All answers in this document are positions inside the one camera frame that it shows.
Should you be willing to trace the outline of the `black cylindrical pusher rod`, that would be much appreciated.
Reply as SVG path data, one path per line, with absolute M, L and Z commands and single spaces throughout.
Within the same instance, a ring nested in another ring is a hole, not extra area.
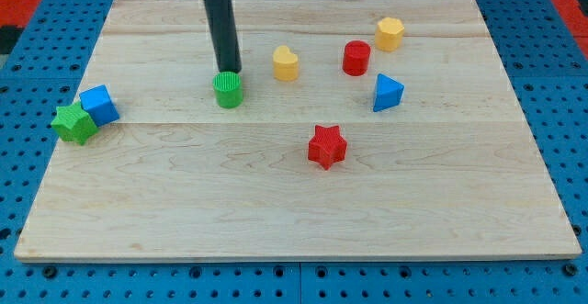
M 203 0 L 218 70 L 239 73 L 241 53 L 232 0 Z

